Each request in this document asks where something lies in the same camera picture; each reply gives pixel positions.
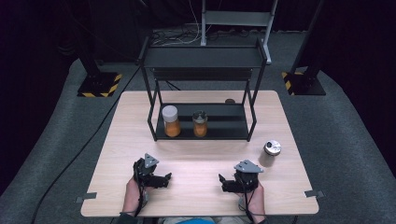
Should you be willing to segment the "silver-lid grey spice jar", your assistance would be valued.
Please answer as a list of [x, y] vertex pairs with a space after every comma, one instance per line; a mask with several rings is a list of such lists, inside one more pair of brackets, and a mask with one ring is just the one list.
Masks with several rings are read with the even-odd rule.
[[263, 167], [271, 167], [275, 161], [276, 156], [281, 153], [282, 146], [276, 140], [268, 140], [262, 147], [262, 154], [259, 157], [259, 162]]

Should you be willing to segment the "silver-lid orange spice jar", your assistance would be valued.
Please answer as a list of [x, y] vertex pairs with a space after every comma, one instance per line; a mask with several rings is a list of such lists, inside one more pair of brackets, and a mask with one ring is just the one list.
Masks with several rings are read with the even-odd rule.
[[193, 133], [197, 137], [204, 137], [207, 133], [207, 115], [203, 110], [195, 111], [192, 115]]

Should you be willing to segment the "person's right hand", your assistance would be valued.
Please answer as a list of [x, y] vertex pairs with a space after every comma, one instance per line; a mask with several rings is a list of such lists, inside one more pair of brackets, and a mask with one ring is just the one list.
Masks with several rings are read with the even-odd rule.
[[249, 193], [238, 193], [242, 202], [242, 209], [254, 224], [262, 224], [265, 219], [264, 187], [261, 183]]

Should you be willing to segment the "person's left hand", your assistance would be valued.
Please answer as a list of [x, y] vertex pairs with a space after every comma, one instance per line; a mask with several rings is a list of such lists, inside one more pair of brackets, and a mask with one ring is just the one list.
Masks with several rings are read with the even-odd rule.
[[136, 181], [131, 178], [126, 184], [124, 203], [121, 212], [129, 216], [134, 216], [138, 210], [141, 197], [146, 197], [151, 190], [151, 187], [139, 188]]

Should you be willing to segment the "grey metal stand frame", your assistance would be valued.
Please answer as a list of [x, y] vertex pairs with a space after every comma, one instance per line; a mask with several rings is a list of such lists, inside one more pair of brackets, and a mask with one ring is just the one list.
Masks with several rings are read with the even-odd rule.
[[273, 22], [276, 14], [278, 0], [272, 0], [269, 11], [264, 12], [245, 12], [245, 11], [220, 11], [207, 10], [206, 0], [202, 0], [201, 10], [201, 45], [206, 45], [206, 32], [211, 25], [228, 26], [253, 26], [264, 27], [265, 35], [262, 39], [267, 64], [272, 63], [272, 58], [268, 48], [269, 36], [272, 31]]

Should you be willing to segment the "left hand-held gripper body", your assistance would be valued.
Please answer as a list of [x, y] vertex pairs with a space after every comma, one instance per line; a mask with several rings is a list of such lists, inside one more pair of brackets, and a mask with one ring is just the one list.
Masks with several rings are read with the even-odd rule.
[[159, 161], [148, 153], [134, 163], [134, 180], [139, 187], [148, 187], [151, 181], [163, 181], [162, 176], [154, 174], [158, 163]]

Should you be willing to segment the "person's blue garment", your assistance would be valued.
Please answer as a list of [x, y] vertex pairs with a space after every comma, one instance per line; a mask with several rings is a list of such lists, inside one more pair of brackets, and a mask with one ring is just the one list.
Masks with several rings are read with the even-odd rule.
[[176, 224], [216, 224], [216, 223], [211, 220], [205, 220], [205, 219], [201, 219], [201, 218], [193, 218], [193, 219], [189, 219], [189, 220], [179, 221]]

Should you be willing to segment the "black stand with striped base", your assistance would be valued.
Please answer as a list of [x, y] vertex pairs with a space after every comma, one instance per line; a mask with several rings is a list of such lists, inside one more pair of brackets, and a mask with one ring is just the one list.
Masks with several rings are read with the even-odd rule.
[[77, 53], [87, 73], [78, 89], [78, 96], [112, 96], [119, 85], [122, 74], [117, 72], [101, 72], [91, 54], [83, 47], [79, 47]]
[[320, 15], [323, 3], [324, 0], [318, 0], [318, 6], [316, 7], [315, 14], [310, 22], [308, 31], [305, 35], [302, 45], [300, 46], [294, 63], [289, 72], [284, 72], [282, 74], [283, 81], [289, 95], [326, 94], [325, 90], [322, 88], [318, 80], [318, 69], [316, 69], [314, 65], [308, 66], [306, 70], [302, 73], [297, 72], [297, 69], [301, 66], [306, 46], [309, 42], [312, 31], [315, 28], [315, 24], [317, 22], [318, 16]]

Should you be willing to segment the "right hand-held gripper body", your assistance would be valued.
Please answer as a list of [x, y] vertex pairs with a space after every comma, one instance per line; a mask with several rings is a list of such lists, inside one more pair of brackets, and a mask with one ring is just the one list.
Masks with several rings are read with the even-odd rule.
[[227, 180], [226, 186], [239, 187], [239, 193], [248, 193], [258, 187], [258, 175], [263, 172], [261, 167], [250, 160], [244, 160], [236, 164], [234, 169], [234, 180]]

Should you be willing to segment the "black metal two-tier rack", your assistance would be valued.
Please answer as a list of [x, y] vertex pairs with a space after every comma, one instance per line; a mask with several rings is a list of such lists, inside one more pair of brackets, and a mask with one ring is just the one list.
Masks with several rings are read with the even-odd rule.
[[[193, 132], [193, 114], [208, 116], [204, 140], [246, 140], [253, 135], [257, 118], [254, 109], [262, 82], [266, 55], [260, 41], [253, 46], [152, 47], [145, 43], [137, 60], [142, 69], [150, 109], [148, 126], [155, 141], [168, 140], [163, 114], [154, 111], [168, 105], [177, 108], [180, 134], [176, 140], [197, 140]], [[161, 82], [208, 81], [243, 82], [245, 88], [239, 103], [224, 101], [201, 103], [165, 101]]]

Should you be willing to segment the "white-lid orange spice jar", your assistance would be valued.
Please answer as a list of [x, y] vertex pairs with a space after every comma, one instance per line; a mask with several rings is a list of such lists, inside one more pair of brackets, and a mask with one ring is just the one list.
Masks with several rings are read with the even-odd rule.
[[169, 137], [176, 137], [180, 134], [181, 128], [178, 121], [178, 111], [173, 105], [167, 105], [162, 110], [164, 132]]

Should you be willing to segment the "grey tape marker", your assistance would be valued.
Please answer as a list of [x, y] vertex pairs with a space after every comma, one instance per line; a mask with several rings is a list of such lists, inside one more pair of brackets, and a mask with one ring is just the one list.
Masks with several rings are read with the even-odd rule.
[[324, 194], [324, 192], [323, 192], [322, 190], [314, 190], [314, 189], [312, 189], [312, 190], [307, 190], [307, 191], [304, 193], [304, 195], [305, 195], [306, 198], [315, 197], [315, 198], [317, 198], [317, 199], [323, 198], [323, 197], [325, 196], [325, 194]]
[[74, 203], [83, 203], [86, 200], [96, 199], [97, 192], [87, 192], [82, 196], [77, 196]]

